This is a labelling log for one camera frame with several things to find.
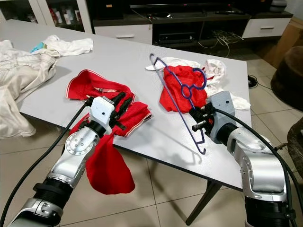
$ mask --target white drawer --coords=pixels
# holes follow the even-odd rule
[[[242,38],[280,36],[290,18],[250,19]]]
[[[97,35],[151,44],[152,25],[123,25],[95,27]]]

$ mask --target red fabric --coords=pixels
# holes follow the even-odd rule
[[[188,86],[195,84],[197,87],[201,87],[203,84],[204,78],[201,73],[198,71],[193,72],[193,68],[190,66],[169,66],[169,69],[177,75],[182,84],[187,84]],[[181,85],[178,83],[176,78],[167,71],[166,68],[164,69],[164,81],[174,97],[180,111],[182,113],[188,113],[192,108],[190,101],[182,96]],[[188,96],[189,90],[184,89],[184,94]],[[206,98],[207,94],[204,89],[192,89],[191,99],[194,106],[202,107],[206,105]],[[162,90],[160,103],[167,111],[178,111],[165,88]]]
[[[126,92],[126,96],[116,107],[116,111],[119,110],[120,105],[127,98],[134,98],[134,94],[125,85],[108,81],[95,72],[84,70],[70,82],[66,96],[67,98],[79,100],[87,99],[87,95],[113,98],[121,91]],[[126,113],[119,120],[126,126],[126,129],[122,130],[118,126],[113,127],[113,132],[104,136],[96,145],[95,152],[86,162],[87,176],[95,190],[103,194],[118,194],[129,193],[135,188],[130,170],[121,154],[113,147],[113,139],[114,135],[128,136],[150,116],[151,113],[146,104],[132,102]],[[72,128],[70,133],[76,132],[81,122],[88,118],[89,114],[83,117]]]

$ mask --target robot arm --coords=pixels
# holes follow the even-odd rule
[[[114,125],[125,128],[117,120],[126,112],[130,100],[127,99],[120,106],[119,112],[115,111],[115,106],[124,97],[125,93],[122,92],[112,100],[106,97],[93,99],[90,122],[85,122],[79,131],[68,137],[62,156],[44,182],[34,186],[35,195],[26,201],[9,227],[48,227],[60,223],[63,208],[81,179],[85,163],[99,140],[103,135],[110,134]]]
[[[206,106],[191,110],[190,114],[198,123],[192,129],[205,128],[206,135],[213,142],[224,144],[239,164],[245,195],[246,226],[288,227],[289,219],[295,214],[287,209],[285,176],[280,161],[250,131],[238,128],[234,120],[214,112],[214,109],[235,114],[229,92],[217,93],[209,98]]]

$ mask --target tile floor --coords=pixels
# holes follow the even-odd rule
[[[264,60],[253,53],[231,58],[247,61],[248,72],[256,76],[260,84],[270,86],[276,69]],[[250,102],[253,128],[269,138],[273,145],[286,142],[289,128],[303,116],[302,112],[284,104],[271,90],[261,86],[250,89]],[[37,129],[35,136],[0,141],[1,207],[23,172],[60,133],[49,124],[30,121]],[[60,156],[62,143],[25,180],[10,207],[7,221],[33,195],[35,183],[43,181]],[[184,220],[203,195],[206,180],[125,151],[121,153],[132,172],[136,189],[130,194],[103,195],[94,191],[83,177],[64,209],[61,226],[185,227]],[[280,153],[303,183],[287,150]],[[294,195],[294,207],[299,213],[297,200]],[[223,187],[192,226],[243,227],[245,216],[242,193]],[[303,227],[303,217],[299,214],[297,224]]]

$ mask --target table leg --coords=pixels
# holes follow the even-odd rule
[[[195,218],[200,214],[203,208],[208,204],[208,202],[214,197],[214,195],[221,188],[221,184],[212,181],[207,181],[206,192],[203,194],[199,203],[196,205],[194,210],[191,212],[189,217],[186,219],[185,223],[189,226]]]

